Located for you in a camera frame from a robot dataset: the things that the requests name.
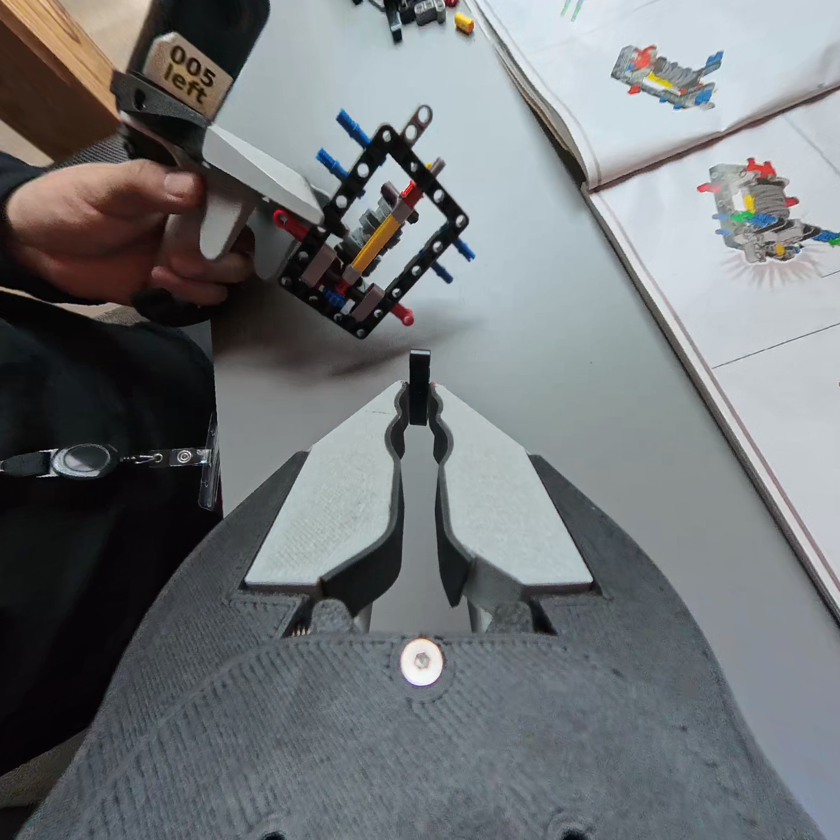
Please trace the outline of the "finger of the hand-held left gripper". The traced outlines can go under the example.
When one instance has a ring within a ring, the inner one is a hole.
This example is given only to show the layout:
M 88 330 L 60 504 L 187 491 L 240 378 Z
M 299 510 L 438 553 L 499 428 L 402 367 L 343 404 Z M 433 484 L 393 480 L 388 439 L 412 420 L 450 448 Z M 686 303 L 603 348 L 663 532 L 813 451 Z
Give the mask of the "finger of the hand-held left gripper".
M 236 183 L 268 197 L 301 220 L 322 224 L 324 213 L 309 181 L 237 135 L 210 126 L 204 135 L 203 158 Z
M 273 213 L 252 213 L 255 275 L 264 281 L 276 280 L 299 246 L 288 231 L 279 228 Z

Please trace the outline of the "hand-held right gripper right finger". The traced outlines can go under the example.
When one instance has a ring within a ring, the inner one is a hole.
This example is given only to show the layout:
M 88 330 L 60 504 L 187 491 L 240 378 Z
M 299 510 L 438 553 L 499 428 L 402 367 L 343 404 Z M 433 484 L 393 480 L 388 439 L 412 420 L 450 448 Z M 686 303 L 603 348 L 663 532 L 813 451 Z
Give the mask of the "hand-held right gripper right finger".
M 589 592 L 594 579 L 529 452 L 440 384 L 429 387 L 440 579 L 485 632 L 498 606 Z

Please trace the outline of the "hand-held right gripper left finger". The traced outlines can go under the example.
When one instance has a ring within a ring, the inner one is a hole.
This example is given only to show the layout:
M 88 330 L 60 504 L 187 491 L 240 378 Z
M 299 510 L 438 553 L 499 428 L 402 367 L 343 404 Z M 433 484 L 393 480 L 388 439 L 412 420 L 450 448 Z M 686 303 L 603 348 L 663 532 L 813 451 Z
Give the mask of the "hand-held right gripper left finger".
M 405 428 L 396 381 L 304 453 L 244 591 L 333 599 L 370 616 L 402 566 Z

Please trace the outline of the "lego engine frame assembly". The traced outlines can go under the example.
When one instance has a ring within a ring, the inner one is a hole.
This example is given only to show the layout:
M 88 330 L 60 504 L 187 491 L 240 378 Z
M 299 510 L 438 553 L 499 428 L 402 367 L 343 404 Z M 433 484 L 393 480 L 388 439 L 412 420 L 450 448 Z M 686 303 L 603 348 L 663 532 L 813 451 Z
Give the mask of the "lego engine frame assembly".
M 469 217 L 440 182 L 445 161 L 424 163 L 415 152 L 433 116 L 431 107 L 422 104 L 401 131 L 384 123 L 368 134 L 341 110 L 336 121 L 360 147 L 360 154 L 345 167 L 325 149 L 318 151 L 317 161 L 338 183 L 325 196 L 323 220 L 304 223 L 281 208 L 273 213 L 276 231 L 292 238 L 290 256 L 279 273 L 280 288 L 358 340 L 367 338 L 389 314 L 407 327 L 413 325 L 413 311 L 404 299 L 417 282 L 428 271 L 447 284 L 454 282 L 440 263 L 446 251 L 453 248 L 467 261 L 476 258 L 463 239 Z M 387 162 L 404 174 L 407 184 L 398 189 L 382 183 L 377 204 L 366 207 L 358 223 L 349 227 L 346 214 L 365 198 L 372 176 Z M 404 228 L 418 221 L 422 201 L 441 213 L 443 223 L 393 279 L 378 285 L 372 275 L 400 243 Z

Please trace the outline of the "person's left forearm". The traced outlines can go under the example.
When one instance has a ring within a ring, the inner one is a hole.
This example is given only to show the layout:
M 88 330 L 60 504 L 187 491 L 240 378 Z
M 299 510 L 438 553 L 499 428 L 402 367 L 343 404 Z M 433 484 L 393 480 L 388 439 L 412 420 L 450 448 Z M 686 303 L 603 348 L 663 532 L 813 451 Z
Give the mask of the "person's left forearm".
M 10 154 L 1 153 L 1 288 L 50 302 L 51 287 L 19 265 L 13 256 L 11 227 L 7 219 L 7 203 L 11 195 L 42 172 L 42 169 L 24 163 Z

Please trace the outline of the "pile of loose lego pieces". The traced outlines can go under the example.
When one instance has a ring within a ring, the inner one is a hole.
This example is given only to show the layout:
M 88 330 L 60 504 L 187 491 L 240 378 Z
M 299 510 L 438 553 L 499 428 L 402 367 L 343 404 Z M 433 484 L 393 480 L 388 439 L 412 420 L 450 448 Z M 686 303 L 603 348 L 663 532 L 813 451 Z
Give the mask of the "pile of loose lego pieces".
M 448 10 L 456 9 L 459 5 L 459 1 L 352 1 L 352 3 L 354 6 L 372 5 L 385 16 L 394 45 L 402 43 L 405 26 L 444 25 Z

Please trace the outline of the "person's left hand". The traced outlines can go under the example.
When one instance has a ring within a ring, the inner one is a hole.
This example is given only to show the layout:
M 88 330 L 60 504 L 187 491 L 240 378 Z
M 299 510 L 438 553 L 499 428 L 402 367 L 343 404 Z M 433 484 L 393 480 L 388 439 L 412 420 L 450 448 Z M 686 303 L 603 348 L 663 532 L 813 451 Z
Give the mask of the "person's left hand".
M 72 298 L 128 305 L 145 289 L 164 289 L 215 306 L 251 275 L 249 255 L 211 261 L 186 244 L 161 256 L 169 217 L 200 208 L 203 198 L 199 175 L 151 161 L 71 166 L 14 190 L 2 244 L 13 262 Z

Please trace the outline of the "person's torso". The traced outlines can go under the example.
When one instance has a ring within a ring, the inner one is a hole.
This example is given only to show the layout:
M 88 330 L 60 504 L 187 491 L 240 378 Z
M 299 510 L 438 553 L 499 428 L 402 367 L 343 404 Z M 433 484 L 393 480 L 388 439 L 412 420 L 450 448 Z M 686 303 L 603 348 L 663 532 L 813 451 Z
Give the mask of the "person's torso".
M 214 371 L 199 346 L 2 293 L 1 456 L 205 444 Z M 215 526 L 201 470 L 1 478 L 2 774 L 78 734 L 135 629 Z

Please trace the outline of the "white instruction booklet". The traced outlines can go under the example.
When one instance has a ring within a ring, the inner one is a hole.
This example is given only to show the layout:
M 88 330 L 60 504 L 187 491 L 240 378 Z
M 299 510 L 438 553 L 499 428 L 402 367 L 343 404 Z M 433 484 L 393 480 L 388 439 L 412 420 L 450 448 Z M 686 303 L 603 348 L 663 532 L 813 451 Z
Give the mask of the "white instruction booklet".
M 476 2 L 835 616 L 839 2 Z

